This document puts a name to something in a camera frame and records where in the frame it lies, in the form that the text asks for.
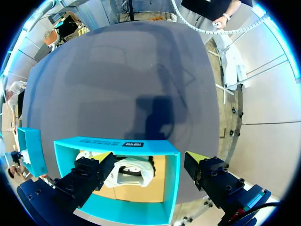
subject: white cable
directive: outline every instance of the white cable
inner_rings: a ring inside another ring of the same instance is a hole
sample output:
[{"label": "white cable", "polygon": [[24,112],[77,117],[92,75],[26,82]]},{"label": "white cable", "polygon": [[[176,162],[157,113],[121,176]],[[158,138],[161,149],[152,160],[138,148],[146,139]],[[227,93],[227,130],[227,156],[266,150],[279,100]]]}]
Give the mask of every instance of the white cable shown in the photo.
[{"label": "white cable", "polygon": [[205,30],[202,30],[202,29],[199,29],[199,28],[196,28],[194,26],[192,26],[191,24],[189,24],[185,19],[184,17],[180,14],[180,11],[175,3],[175,0],[171,0],[171,3],[173,4],[173,7],[174,7],[174,10],[176,12],[176,14],[178,15],[178,17],[188,26],[190,27],[191,29],[197,31],[197,32],[201,32],[201,33],[205,33],[205,34],[236,34],[236,33],[244,33],[244,32],[247,32],[255,27],[257,27],[258,25],[262,24],[267,18],[267,14],[265,14],[263,17],[261,17],[259,20],[257,20],[255,23],[251,24],[250,26],[247,26],[247,27],[243,27],[243,28],[239,28],[239,29],[236,29],[236,30],[233,30],[233,31],[215,31],[215,32],[212,32],[212,31],[205,31]]}]

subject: person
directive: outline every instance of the person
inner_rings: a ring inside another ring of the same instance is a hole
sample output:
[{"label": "person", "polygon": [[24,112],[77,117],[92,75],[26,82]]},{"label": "person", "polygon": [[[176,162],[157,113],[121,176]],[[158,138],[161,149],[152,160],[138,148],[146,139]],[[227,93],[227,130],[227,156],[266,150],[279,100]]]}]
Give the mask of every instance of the person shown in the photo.
[{"label": "person", "polygon": [[[192,26],[206,31],[216,31],[226,27],[241,3],[252,6],[252,0],[182,0],[179,11]],[[212,21],[220,22],[222,26],[216,28],[212,25]],[[179,17],[177,22],[184,23]],[[204,44],[213,36],[205,33],[200,35]]]},{"label": "person", "polygon": [[21,92],[23,92],[26,88],[27,82],[25,81],[15,81],[11,84],[9,89],[4,91],[4,103],[7,101],[8,105],[11,108],[13,113],[13,131],[16,133],[16,113],[15,108],[18,105],[18,96]]},{"label": "person", "polygon": [[25,166],[20,165],[20,166],[10,166],[8,168],[8,174],[9,176],[13,179],[15,177],[15,174],[17,174],[18,176],[20,176],[23,180],[27,180],[29,177],[29,174],[27,172],[27,169],[25,168]]}]

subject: chair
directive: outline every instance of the chair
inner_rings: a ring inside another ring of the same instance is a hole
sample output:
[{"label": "chair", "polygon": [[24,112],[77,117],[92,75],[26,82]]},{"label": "chair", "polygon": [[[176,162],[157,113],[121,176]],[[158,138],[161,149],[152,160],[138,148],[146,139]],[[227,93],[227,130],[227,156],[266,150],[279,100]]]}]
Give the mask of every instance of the chair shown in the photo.
[{"label": "chair", "polygon": [[54,51],[57,47],[57,44],[60,41],[60,36],[57,33],[56,29],[53,29],[51,32],[46,32],[44,36],[44,43],[51,48],[51,52]]}]

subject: box label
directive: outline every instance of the box label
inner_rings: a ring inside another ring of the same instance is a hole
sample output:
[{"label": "box label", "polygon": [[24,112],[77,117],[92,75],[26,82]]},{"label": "box label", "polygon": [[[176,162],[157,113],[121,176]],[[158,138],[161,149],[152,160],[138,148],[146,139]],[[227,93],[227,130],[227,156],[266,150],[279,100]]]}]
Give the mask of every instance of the box label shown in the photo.
[{"label": "box label", "polygon": [[141,142],[125,142],[123,147],[143,147],[144,143]]}]

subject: cable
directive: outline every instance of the cable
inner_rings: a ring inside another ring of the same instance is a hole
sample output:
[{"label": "cable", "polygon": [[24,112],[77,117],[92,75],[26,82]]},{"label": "cable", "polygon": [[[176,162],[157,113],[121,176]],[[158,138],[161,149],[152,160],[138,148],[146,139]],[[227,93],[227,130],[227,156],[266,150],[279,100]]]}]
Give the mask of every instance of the cable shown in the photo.
[{"label": "cable", "polygon": [[227,224],[225,224],[225,226],[230,226],[230,225],[233,225],[235,224],[236,222],[238,222],[239,220],[241,220],[242,218],[245,218],[246,216],[262,209],[262,208],[265,208],[265,207],[269,207],[269,206],[279,206],[280,203],[279,202],[269,202],[269,203],[265,203],[265,204],[262,204],[262,205],[259,205],[259,206],[256,206],[252,209],[249,209],[248,211],[242,213],[241,215],[239,215],[237,218],[234,218],[233,220],[229,221]]},{"label": "cable", "polygon": [[194,26],[192,26],[191,24],[189,24],[185,19],[184,17],[181,15],[176,3],[175,3],[175,0],[171,0],[171,3],[173,4],[173,7],[174,7],[174,10],[176,12],[176,14],[178,15],[178,17],[188,26],[190,27],[191,29],[197,31],[197,32],[201,32],[201,33],[205,33],[205,34],[236,34],[236,33],[244,33],[244,32],[247,32],[255,27],[257,27],[258,25],[262,24],[267,18],[267,14],[265,14],[263,17],[261,17],[258,21],[256,21],[255,23],[251,24],[250,26],[247,26],[247,27],[243,27],[243,28],[239,28],[239,29],[236,29],[236,30],[233,30],[233,31],[215,31],[215,32],[212,32],[212,31],[205,31],[205,30],[202,30],[202,29],[199,29],[199,28],[196,28]]}]

